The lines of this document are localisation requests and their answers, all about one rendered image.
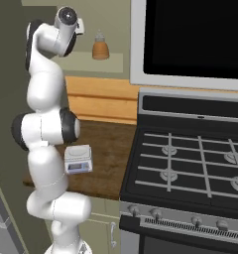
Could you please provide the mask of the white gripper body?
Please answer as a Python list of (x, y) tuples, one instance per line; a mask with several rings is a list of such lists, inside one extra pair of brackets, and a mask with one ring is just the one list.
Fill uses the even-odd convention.
[(76, 26), (75, 32), (78, 35), (84, 34), (84, 24), (83, 24), (83, 20), (81, 18), (77, 19), (77, 26)]

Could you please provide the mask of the olive drawer front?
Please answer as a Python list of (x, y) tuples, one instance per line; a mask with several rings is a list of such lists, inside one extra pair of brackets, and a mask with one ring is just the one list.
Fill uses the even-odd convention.
[(119, 201), (107, 198), (93, 197), (92, 212), (108, 216), (119, 216)]

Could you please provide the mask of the black and steel stove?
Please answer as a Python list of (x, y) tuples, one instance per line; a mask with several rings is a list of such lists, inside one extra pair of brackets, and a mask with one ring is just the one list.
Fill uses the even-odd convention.
[(238, 93), (141, 88), (119, 212), (121, 254), (238, 254)]

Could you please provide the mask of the steel stove knob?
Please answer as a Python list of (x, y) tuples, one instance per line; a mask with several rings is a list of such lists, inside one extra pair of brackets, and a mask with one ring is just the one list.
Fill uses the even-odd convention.
[(163, 217), (162, 211), (158, 208), (153, 208), (150, 211), (150, 214), (156, 219), (156, 220), (161, 220)]
[(129, 211), (131, 212), (131, 214), (136, 217), (140, 214), (140, 210), (139, 210), (139, 207), (135, 204), (131, 204), (129, 207), (128, 207)]
[(228, 223), (224, 219), (218, 219), (216, 221), (216, 226), (221, 231), (227, 231), (228, 230)]
[(191, 223), (195, 226), (195, 227), (199, 227), (202, 225), (202, 218), (198, 215), (194, 215), (191, 218)]

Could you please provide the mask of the brown jar with grey lid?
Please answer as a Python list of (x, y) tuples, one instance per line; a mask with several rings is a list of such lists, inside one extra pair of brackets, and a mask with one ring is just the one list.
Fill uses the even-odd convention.
[(105, 36), (101, 31), (98, 31), (95, 35), (92, 47), (92, 57), (98, 61), (109, 59), (109, 48), (105, 42)]

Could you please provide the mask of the white digital scale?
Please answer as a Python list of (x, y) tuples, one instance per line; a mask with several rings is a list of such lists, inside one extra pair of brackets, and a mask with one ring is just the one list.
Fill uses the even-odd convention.
[(64, 168), (68, 175), (92, 172), (91, 147), (89, 145), (68, 146), (64, 151)]

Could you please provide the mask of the olive base cabinet door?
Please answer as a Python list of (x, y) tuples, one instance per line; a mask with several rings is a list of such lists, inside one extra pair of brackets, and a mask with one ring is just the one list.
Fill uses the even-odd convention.
[[(110, 244), (110, 223), (116, 223), (115, 248)], [(79, 233), (92, 250), (92, 254), (121, 254), (119, 217), (91, 213), (90, 217), (79, 225)]]

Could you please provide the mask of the white microwave oven, black door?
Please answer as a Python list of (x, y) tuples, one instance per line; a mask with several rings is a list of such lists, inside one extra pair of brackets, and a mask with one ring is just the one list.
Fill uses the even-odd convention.
[(131, 0), (130, 82), (238, 91), (238, 0)]

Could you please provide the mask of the olive wall cabinet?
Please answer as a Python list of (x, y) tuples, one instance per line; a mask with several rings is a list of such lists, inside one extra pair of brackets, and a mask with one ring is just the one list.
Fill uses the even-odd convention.
[[(66, 58), (51, 57), (66, 75), (129, 78), (130, 0), (22, 0), (28, 19), (52, 24), (57, 10), (72, 7), (83, 20), (85, 33), (77, 38)], [(92, 47), (100, 31), (109, 48), (109, 59), (92, 58)]]

